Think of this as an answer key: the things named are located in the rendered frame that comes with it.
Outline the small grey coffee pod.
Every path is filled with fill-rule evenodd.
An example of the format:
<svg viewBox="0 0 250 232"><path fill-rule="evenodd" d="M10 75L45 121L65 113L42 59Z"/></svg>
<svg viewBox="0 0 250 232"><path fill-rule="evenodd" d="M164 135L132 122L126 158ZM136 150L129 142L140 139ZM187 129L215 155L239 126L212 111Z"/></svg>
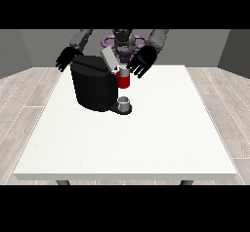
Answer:
<svg viewBox="0 0 250 232"><path fill-rule="evenodd" d="M120 77L128 77L130 74L130 70L127 68L126 64L121 64L119 66L119 76Z"/></svg>

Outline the pale grey machine lid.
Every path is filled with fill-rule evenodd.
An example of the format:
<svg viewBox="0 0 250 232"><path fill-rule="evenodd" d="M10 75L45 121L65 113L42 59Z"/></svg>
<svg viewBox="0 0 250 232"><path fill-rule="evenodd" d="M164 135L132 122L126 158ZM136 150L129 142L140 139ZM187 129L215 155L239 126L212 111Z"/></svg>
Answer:
<svg viewBox="0 0 250 232"><path fill-rule="evenodd" d="M106 47L102 49L101 56L103 57L104 62L106 63L106 66L109 71L113 71L119 65L119 62L116 59L111 47Z"/></svg>

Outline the black coffee machine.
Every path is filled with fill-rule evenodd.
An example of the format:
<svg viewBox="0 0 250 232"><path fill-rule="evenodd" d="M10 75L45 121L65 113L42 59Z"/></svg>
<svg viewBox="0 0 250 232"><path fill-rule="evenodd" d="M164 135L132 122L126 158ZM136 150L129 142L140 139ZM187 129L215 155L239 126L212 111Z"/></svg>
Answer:
<svg viewBox="0 0 250 232"><path fill-rule="evenodd" d="M120 115L132 112L132 105L126 111L120 110L117 77L108 70L102 57L79 55L72 60L70 71L77 101L83 107Z"/></svg>

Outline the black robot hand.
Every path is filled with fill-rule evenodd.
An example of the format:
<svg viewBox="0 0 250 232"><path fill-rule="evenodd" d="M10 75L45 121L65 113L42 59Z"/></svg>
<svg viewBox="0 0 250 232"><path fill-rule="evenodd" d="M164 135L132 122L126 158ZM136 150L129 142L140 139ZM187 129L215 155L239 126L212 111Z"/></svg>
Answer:
<svg viewBox="0 0 250 232"><path fill-rule="evenodd" d="M60 72L63 72L66 67L72 63L72 60L79 55L82 55L82 52L78 49L72 47L64 48L56 60L56 68Z"/></svg>
<svg viewBox="0 0 250 232"><path fill-rule="evenodd" d="M141 79L144 74L152 67L157 59L156 50L152 46L142 47L127 64L126 68L131 73Z"/></svg>

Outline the red pod holder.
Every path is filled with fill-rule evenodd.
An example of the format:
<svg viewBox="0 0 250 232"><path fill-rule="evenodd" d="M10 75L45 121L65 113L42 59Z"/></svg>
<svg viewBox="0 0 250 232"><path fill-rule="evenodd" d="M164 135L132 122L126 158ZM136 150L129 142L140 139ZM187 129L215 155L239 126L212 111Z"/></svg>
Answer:
<svg viewBox="0 0 250 232"><path fill-rule="evenodd" d="M120 72L116 73L117 87L126 89L130 86L130 76L121 77Z"/></svg>

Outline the small grey cup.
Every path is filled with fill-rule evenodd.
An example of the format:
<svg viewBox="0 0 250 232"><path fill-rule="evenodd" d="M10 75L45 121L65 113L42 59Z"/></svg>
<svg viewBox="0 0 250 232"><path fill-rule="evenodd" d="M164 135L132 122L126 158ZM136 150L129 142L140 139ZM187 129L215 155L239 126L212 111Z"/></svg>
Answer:
<svg viewBox="0 0 250 232"><path fill-rule="evenodd" d="M117 103L118 103L118 110L121 112L126 112L130 108L130 99L128 99L127 97L119 97L117 99Z"/></svg>

